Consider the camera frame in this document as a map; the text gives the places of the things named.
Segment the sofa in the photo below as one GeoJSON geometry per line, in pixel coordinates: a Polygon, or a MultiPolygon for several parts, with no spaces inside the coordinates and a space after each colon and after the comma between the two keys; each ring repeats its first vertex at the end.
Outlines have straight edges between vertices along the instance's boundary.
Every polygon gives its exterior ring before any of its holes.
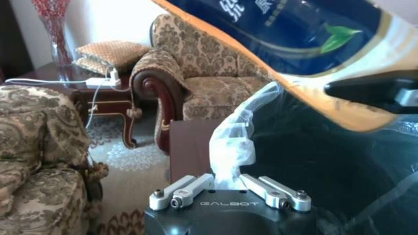
{"type": "Polygon", "coordinates": [[[87,232],[108,168],[88,163],[78,97],[0,86],[0,235],[87,232]]]}
{"type": "Polygon", "coordinates": [[[158,16],[150,37],[152,49],[135,65],[130,84],[134,100],[158,98],[155,141],[170,152],[171,121],[227,117],[273,79],[178,16],[158,16]]]}

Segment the screw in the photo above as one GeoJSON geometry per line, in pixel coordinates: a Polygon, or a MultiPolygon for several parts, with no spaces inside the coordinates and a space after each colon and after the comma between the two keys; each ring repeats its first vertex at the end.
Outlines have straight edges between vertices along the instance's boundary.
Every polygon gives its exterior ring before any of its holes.
{"type": "Polygon", "coordinates": [[[170,204],[171,204],[172,208],[178,209],[182,206],[182,200],[179,198],[174,198],[174,199],[171,199],[170,204]]]}
{"type": "Polygon", "coordinates": [[[305,199],[307,197],[307,194],[306,194],[306,192],[303,190],[298,190],[297,191],[297,196],[298,196],[298,198],[305,199]]]}
{"type": "Polygon", "coordinates": [[[154,191],[154,195],[155,195],[155,197],[160,198],[160,197],[164,196],[164,191],[158,189],[158,190],[154,191]]]}
{"type": "Polygon", "coordinates": [[[279,209],[287,209],[290,207],[290,202],[286,199],[279,201],[279,209]]]}

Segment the green leaf graphic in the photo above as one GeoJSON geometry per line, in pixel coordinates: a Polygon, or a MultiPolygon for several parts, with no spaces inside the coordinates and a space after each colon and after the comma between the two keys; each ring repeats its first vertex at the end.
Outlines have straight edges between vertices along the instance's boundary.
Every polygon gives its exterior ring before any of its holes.
{"type": "Polygon", "coordinates": [[[357,33],[361,33],[361,30],[350,29],[345,26],[331,26],[326,23],[326,29],[327,32],[333,35],[354,35],[357,33]]]}
{"type": "Polygon", "coordinates": [[[361,33],[361,30],[355,30],[345,26],[331,26],[327,23],[326,30],[331,34],[331,36],[321,47],[321,54],[339,49],[343,45],[347,44],[354,35],[357,33],[361,33]]]}
{"type": "Polygon", "coordinates": [[[327,53],[341,48],[350,41],[351,38],[353,38],[353,35],[330,36],[330,38],[327,39],[326,43],[323,44],[321,48],[321,54],[327,53]]]}

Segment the power strip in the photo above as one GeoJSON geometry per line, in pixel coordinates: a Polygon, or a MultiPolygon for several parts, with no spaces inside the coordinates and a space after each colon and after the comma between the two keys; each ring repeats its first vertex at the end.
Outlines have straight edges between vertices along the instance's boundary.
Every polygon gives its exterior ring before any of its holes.
{"type": "Polygon", "coordinates": [[[86,80],[87,88],[98,88],[99,86],[106,87],[118,87],[120,86],[122,82],[119,80],[114,80],[111,78],[104,77],[91,77],[86,80]]]}

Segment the armrest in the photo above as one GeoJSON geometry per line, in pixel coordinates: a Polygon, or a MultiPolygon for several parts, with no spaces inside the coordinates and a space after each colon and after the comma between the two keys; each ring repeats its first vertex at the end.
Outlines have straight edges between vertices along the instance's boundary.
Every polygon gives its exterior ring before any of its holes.
{"type": "Polygon", "coordinates": [[[184,91],[188,87],[179,64],[168,52],[159,48],[148,51],[135,65],[130,86],[134,100],[140,97],[162,99],[168,123],[183,118],[184,91]]]}
{"type": "Polygon", "coordinates": [[[74,103],[74,106],[76,107],[76,111],[80,115],[83,125],[86,126],[88,116],[90,116],[90,112],[88,112],[90,106],[87,104],[87,101],[84,99],[82,92],[72,88],[60,89],[58,91],[63,93],[66,96],[68,96],[70,100],[74,103]]]}

